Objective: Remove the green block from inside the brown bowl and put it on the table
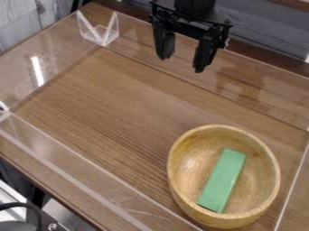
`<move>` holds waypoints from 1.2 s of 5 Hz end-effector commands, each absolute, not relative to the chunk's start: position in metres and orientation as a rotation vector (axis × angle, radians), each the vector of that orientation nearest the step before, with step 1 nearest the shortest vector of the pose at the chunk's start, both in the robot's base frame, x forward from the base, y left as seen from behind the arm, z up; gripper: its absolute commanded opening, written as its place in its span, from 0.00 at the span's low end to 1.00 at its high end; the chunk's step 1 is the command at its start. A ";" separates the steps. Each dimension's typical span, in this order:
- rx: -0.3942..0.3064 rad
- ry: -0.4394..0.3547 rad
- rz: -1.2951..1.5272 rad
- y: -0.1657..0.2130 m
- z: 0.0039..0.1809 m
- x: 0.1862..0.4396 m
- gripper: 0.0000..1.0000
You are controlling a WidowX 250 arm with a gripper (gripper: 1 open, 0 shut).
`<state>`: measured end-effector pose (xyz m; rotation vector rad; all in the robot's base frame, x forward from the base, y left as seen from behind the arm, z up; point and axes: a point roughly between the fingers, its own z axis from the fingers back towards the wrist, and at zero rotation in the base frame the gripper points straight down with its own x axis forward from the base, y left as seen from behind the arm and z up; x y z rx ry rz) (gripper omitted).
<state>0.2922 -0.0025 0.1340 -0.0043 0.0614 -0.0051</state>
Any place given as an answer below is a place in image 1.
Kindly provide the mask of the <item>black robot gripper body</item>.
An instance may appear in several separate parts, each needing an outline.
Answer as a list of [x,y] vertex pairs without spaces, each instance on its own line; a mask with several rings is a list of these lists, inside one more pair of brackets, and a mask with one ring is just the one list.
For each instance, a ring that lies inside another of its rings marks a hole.
[[229,43],[232,20],[216,9],[217,0],[153,0],[150,22],[161,21],[170,31],[196,40],[210,37],[218,48]]

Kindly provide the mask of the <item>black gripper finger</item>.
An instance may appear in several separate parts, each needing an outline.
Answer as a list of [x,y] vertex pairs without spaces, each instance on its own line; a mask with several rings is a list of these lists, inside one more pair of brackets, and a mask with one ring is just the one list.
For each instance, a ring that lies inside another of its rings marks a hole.
[[169,59],[175,51],[175,33],[161,21],[154,21],[154,46],[159,59]]
[[204,72],[206,66],[213,63],[213,59],[217,55],[217,42],[210,37],[204,37],[200,40],[198,47],[196,49],[193,67],[197,73]]

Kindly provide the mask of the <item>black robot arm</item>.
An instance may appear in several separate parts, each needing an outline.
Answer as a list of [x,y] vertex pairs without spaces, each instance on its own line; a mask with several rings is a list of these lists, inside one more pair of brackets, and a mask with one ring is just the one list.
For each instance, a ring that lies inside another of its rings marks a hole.
[[216,12],[217,0],[153,0],[150,23],[154,29],[155,53],[161,60],[175,52],[175,34],[198,41],[193,68],[204,72],[213,63],[218,49],[229,44],[230,19]]

